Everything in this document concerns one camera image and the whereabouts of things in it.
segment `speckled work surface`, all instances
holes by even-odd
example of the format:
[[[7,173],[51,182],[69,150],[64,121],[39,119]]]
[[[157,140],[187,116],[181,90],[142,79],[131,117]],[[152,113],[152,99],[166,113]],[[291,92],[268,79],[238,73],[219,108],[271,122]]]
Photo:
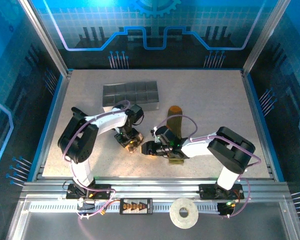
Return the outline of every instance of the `speckled work surface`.
[[[69,164],[61,159],[57,142],[72,117],[71,107],[88,115],[103,112],[103,85],[157,81],[159,110],[146,111],[144,121],[135,128],[145,141],[152,140],[150,129],[166,118],[170,106],[178,105],[183,114],[193,118],[198,131],[195,137],[213,133],[226,126],[251,141],[262,164],[251,167],[243,176],[268,178],[247,95],[238,70],[74,70],[65,95],[52,144],[43,171],[44,177],[70,177]],[[195,129],[182,121],[182,136]],[[99,177],[193,177],[217,178],[222,165],[212,155],[186,159],[183,165],[170,165],[163,157],[145,156],[138,149],[129,153],[108,131],[97,137],[89,158],[94,176]]]

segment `white tape roll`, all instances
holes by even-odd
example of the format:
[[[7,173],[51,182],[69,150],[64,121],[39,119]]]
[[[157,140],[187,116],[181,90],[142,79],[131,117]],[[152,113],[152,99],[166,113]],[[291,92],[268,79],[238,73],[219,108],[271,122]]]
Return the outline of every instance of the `white tape roll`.
[[[186,209],[188,215],[182,217],[180,209]],[[193,227],[199,217],[197,206],[188,198],[179,198],[175,200],[170,207],[170,218],[174,225],[181,229],[189,229]]]

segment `robotic arm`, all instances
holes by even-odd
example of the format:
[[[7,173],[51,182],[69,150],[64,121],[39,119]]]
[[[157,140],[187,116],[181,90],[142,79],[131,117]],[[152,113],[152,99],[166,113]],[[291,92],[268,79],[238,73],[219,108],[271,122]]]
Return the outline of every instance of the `robotic arm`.
[[[166,126],[154,128],[150,132],[154,141],[148,141],[142,145],[141,152],[145,155],[177,159],[214,155],[223,164],[215,185],[216,194],[219,197],[227,195],[227,191],[244,173],[251,159],[247,152],[253,154],[256,150],[251,142],[227,127],[220,127],[215,133],[191,140],[176,137]]]
[[[76,107],[71,109],[73,117],[58,140],[58,147],[61,148],[62,153],[64,153],[78,129],[88,121],[96,119],[81,131],[81,136],[76,136],[66,153],[66,159],[71,161],[73,180],[76,187],[83,193],[86,191],[82,186],[90,187],[95,184],[88,158],[92,153],[98,135],[109,130],[115,130],[117,132],[114,136],[115,139],[129,152],[133,152],[143,141],[143,136],[133,128],[133,125],[144,116],[142,108],[133,105],[125,111],[118,112],[122,109],[124,109],[124,106],[118,105],[111,110],[113,114],[102,116],[104,115],[102,113],[100,114],[101,117],[100,115],[87,116]]]

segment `glass panel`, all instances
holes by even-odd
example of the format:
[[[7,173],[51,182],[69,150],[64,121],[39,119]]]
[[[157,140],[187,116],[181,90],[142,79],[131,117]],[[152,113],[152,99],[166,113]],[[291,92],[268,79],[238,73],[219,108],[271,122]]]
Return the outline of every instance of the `glass panel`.
[[[251,71],[283,177],[300,192],[300,0],[291,1]]]
[[[19,2],[0,1],[0,239],[28,177],[59,75]]]
[[[242,68],[276,0],[32,0],[73,69]]]

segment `gear graphic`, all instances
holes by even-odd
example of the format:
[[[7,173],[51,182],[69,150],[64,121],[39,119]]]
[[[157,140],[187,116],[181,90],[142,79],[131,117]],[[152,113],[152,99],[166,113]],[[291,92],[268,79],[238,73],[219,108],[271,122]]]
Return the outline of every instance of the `gear graphic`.
[[[0,0],[0,13],[10,25],[13,25],[20,14],[18,0]]]
[[[134,0],[132,5],[140,14],[145,14],[147,18],[153,16],[163,17],[164,14],[170,14],[171,10],[176,10],[176,5],[181,0]]]

